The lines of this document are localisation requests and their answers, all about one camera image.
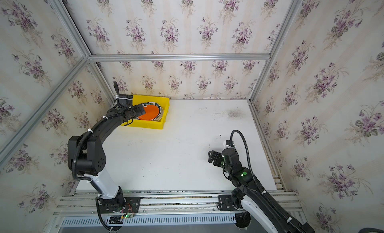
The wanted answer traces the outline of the orange plate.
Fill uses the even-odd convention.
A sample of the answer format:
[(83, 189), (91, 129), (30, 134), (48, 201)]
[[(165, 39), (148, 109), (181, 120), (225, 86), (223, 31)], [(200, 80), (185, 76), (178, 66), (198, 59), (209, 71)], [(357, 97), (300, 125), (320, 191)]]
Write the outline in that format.
[(144, 105), (145, 114), (138, 117), (139, 120), (153, 121), (160, 114), (160, 109), (158, 106), (153, 104)]

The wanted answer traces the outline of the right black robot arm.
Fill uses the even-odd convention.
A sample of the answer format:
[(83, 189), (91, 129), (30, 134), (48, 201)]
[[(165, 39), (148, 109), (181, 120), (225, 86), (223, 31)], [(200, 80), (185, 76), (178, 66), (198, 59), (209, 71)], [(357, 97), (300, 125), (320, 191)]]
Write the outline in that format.
[(230, 206), (245, 211), (268, 233), (313, 233), (315, 230), (309, 223), (301, 223), (270, 195), (253, 173), (248, 151), (246, 156), (248, 167), (240, 162), (235, 147), (225, 148), (222, 152), (208, 152), (208, 162), (228, 174), (227, 179), (235, 187), (231, 192)]

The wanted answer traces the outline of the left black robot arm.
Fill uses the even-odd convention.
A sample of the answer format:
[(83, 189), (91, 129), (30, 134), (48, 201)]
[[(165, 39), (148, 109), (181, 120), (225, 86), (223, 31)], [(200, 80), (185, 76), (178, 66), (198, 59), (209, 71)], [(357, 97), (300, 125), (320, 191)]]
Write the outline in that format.
[(133, 105), (133, 99), (133, 95), (117, 95), (115, 105), (100, 121), (82, 135), (69, 139), (68, 167), (73, 179), (90, 183), (103, 204), (119, 207), (125, 204), (121, 187), (114, 183), (106, 170), (103, 143), (118, 126), (145, 114), (141, 104)]

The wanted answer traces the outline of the large green rimmed plate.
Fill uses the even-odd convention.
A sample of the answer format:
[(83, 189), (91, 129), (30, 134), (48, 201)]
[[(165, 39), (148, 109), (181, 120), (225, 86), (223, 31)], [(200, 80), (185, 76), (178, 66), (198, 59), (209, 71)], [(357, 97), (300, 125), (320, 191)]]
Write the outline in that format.
[(158, 120), (158, 121), (161, 121), (161, 119), (162, 119), (162, 117), (163, 117), (163, 115), (164, 115), (164, 109), (163, 109), (163, 107), (162, 107), (161, 105), (159, 105), (159, 104), (158, 104), (158, 107), (159, 107), (159, 115), (158, 115), (158, 117), (157, 117), (157, 120)]

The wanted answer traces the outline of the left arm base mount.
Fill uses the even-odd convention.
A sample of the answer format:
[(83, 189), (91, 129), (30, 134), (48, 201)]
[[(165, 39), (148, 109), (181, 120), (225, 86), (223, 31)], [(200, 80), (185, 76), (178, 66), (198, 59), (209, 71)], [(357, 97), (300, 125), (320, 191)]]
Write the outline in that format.
[(137, 213), (141, 197), (125, 197), (123, 190), (118, 189), (117, 195), (112, 199), (97, 199), (97, 209), (101, 214)]

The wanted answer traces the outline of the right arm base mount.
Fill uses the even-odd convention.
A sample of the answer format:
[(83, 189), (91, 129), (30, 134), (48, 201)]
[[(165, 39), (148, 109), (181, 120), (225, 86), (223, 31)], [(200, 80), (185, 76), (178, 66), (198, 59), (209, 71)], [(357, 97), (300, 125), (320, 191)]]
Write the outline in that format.
[(244, 198), (244, 194), (239, 189), (233, 190), (230, 194), (224, 194), (218, 196), (218, 210), (219, 211), (243, 211), (241, 200)]

